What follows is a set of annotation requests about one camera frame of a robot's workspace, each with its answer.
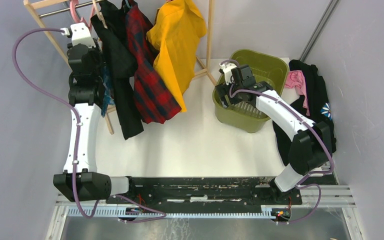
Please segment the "olive green plastic basket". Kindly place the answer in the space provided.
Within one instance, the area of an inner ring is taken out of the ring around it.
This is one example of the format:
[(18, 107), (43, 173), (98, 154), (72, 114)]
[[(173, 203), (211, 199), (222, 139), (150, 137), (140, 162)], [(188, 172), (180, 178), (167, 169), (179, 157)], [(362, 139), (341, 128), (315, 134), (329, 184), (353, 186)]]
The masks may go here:
[[(273, 87), (278, 95), (282, 94), (289, 72), (287, 62), (278, 57), (250, 49), (239, 49), (233, 52), (230, 58), (241, 65), (249, 65), (256, 82), (265, 81)], [(233, 104), (228, 108), (224, 108), (216, 90), (213, 90), (212, 100), (215, 116), (219, 122), (248, 133), (258, 132), (270, 120), (270, 117), (247, 102)]]

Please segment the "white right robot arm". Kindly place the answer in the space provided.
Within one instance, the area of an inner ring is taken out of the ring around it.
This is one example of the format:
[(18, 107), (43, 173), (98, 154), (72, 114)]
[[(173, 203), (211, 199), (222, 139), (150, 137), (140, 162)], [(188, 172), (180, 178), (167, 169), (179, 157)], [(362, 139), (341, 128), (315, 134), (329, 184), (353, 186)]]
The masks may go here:
[(215, 90), (225, 109), (234, 104), (248, 103), (270, 117), (291, 141), (288, 164), (270, 183), (268, 196), (273, 203), (282, 204), (289, 198), (289, 191), (299, 188), (311, 175), (332, 173), (332, 168), (319, 170), (325, 163), (334, 166), (328, 124), (316, 123), (300, 114), (269, 83), (257, 82), (247, 64), (225, 60), (219, 64), (219, 71), (224, 82), (216, 85)]

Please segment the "blue floral skirt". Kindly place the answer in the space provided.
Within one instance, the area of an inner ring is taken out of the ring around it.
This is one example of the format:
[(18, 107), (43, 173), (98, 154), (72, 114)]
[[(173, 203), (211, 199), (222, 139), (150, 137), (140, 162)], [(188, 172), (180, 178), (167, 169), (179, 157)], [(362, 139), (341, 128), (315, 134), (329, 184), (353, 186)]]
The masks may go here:
[(111, 73), (109, 67), (104, 64), (101, 68), (102, 85), (104, 87), (103, 103), (101, 107), (101, 116), (105, 117), (106, 113), (109, 111), (109, 107), (114, 107), (114, 97), (113, 97), (113, 83), (111, 79)]

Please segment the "black skirt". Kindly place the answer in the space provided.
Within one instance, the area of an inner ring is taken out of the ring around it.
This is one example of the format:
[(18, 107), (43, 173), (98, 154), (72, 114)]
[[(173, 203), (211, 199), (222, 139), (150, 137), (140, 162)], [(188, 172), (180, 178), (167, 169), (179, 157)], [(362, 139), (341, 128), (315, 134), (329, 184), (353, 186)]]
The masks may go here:
[(102, 41), (102, 52), (109, 68), (113, 99), (123, 134), (128, 140), (144, 131), (142, 117), (136, 107), (130, 78), (138, 69), (136, 58), (128, 50), (124, 26), (126, 14), (108, 0), (99, 3), (104, 23), (97, 15), (91, 17), (92, 26)]

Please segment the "pink plastic hanger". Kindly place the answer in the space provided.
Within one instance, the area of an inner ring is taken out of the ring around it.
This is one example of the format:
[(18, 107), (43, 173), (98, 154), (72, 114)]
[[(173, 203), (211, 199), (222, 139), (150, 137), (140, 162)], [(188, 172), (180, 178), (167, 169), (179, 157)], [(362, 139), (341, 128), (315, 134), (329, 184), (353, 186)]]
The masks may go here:
[(78, 23), (84, 23), (89, 30), (92, 29), (92, 23), (91, 23), (91, 18), (95, 15), (96, 13), (96, 9), (94, 7), (91, 8), (91, 11), (90, 11), (90, 16), (88, 18), (88, 20), (84, 17), (80, 17), (79, 14), (77, 13), (77, 10), (74, 9), (74, 7), (76, 5), (79, 4), (79, 1), (78, 0), (70, 0), (69, 1), (69, 7), (70, 7), (70, 14), (71, 14), (71, 18), (73, 20), (73, 22), (75, 24), (78, 24)]

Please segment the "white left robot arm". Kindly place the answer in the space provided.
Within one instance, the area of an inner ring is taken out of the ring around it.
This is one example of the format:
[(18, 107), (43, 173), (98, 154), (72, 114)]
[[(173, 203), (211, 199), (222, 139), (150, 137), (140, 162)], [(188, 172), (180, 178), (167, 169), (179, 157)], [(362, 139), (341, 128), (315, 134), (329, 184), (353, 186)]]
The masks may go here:
[(66, 163), (62, 172), (53, 176), (53, 185), (71, 202), (106, 200), (118, 194), (123, 202), (132, 203), (138, 191), (129, 185), (128, 177), (110, 177), (97, 168), (97, 129), (105, 93), (105, 61), (99, 44), (96, 39), (91, 43), (70, 43), (67, 56), (71, 68), (70, 144)]

